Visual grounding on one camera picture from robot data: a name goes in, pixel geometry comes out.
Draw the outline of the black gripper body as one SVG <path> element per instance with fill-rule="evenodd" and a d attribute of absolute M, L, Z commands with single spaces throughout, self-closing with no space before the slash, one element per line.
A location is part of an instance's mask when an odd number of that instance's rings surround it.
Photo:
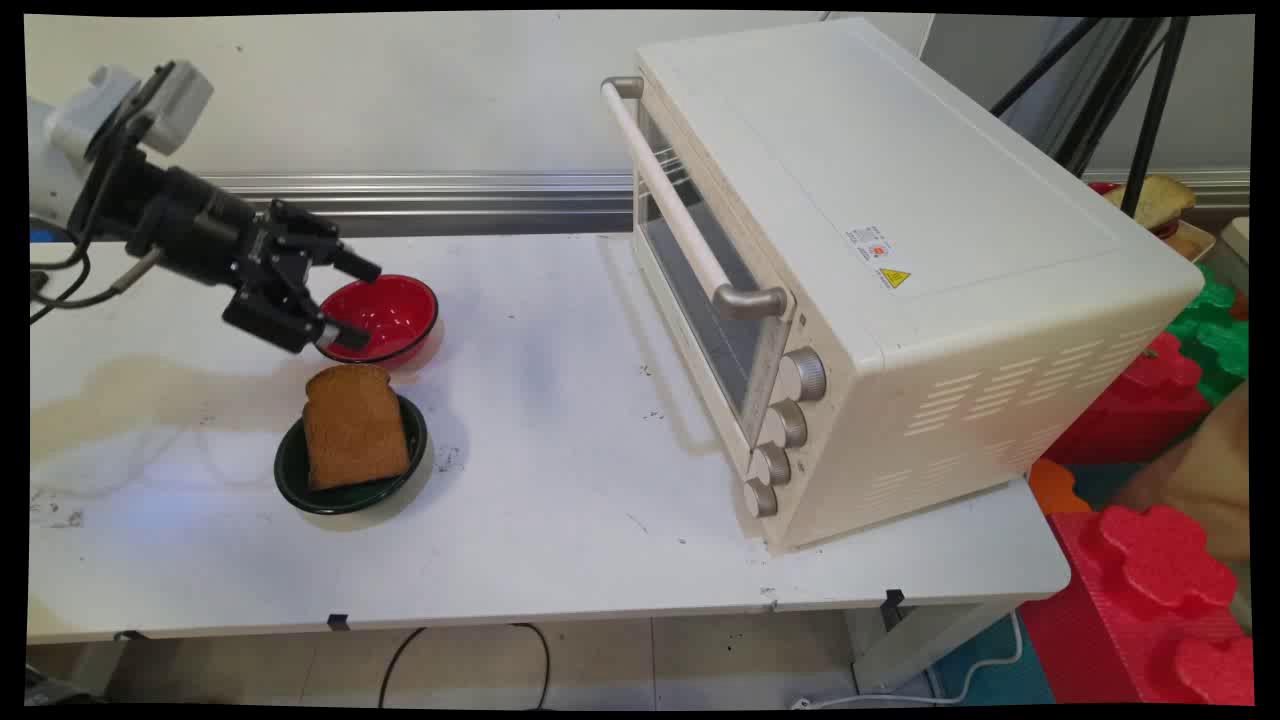
<path fill-rule="evenodd" d="M 310 296 L 316 265 L 273 251 L 268 210 L 180 168 L 155 167 L 140 150 L 100 156 L 78 201 L 78 238 L 111 237 L 131 256 L 200 284 Z"/>

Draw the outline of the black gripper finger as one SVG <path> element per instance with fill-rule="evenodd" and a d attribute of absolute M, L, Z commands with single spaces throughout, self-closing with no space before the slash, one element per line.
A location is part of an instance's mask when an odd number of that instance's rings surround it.
<path fill-rule="evenodd" d="M 348 322 L 340 322 L 321 310 L 308 295 L 266 288 L 237 291 L 221 313 L 221 319 L 234 328 L 291 354 L 308 345 L 339 345 L 362 350 L 371 333 Z"/>
<path fill-rule="evenodd" d="M 302 258 L 311 265 L 334 266 L 365 283 L 381 275 L 378 264 L 361 258 L 342 241 L 334 222 L 300 205 L 273 200 L 268 208 L 268 228 L 275 254 Z"/>

